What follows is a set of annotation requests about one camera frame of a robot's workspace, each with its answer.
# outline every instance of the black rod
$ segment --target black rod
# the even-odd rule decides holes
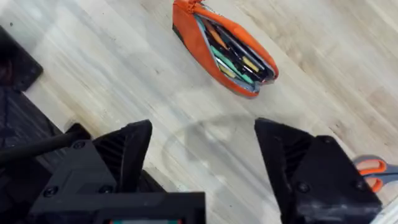
[[[39,156],[46,152],[51,152],[63,147],[69,147],[73,142],[80,139],[84,139],[84,135],[81,134],[81,131],[74,131],[60,134],[58,136],[44,139],[35,143],[1,149],[0,167],[18,159]]]

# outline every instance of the yellow marker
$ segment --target yellow marker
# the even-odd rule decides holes
[[[224,67],[224,65],[222,64],[218,64],[220,70],[222,72],[224,72],[225,74],[227,74],[227,76],[231,77],[231,78],[236,78],[236,75],[234,73],[232,73],[229,69],[227,69],[226,67]]]
[[[243,56],[243,62],[248,65],[249,67],[251,67],[254,71],[258,72],[259,68],[257,68],[246,56]]]

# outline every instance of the wooden floor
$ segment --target wooden floor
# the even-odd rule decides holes
[[[0,0],[0,25],[44,67],[27,96],[60,129],[78,121],[99,136],[150,119],[145,168],[169,191],[204,190],[208,223],[280,223],[259,116],[398,164],[398,1],[205,3],[275,59],[280,78],[257,98],[193,59],[171,30],[172,0]],[[388,203],[398,184],[378,195]]]

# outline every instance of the scissors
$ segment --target scissors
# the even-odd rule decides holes
[[[398,180],[398,166],[388,164],[384,159],[375,155],[364,155],[354,159],[356,166],[364,162],[377,162],[378,166],[365,169],[358,169],[359,173],[366,179],[374,179],[375,182],[371,188],[373,192],[378,192],[384,185],[389,182]]]

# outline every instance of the orange pencil case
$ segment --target orange pencil case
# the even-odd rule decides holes
[[[175,0],[173,30],[194,58],[227,88],[257,96],[278,77],[268,52],[239,24],[215,13],[201,0]]]

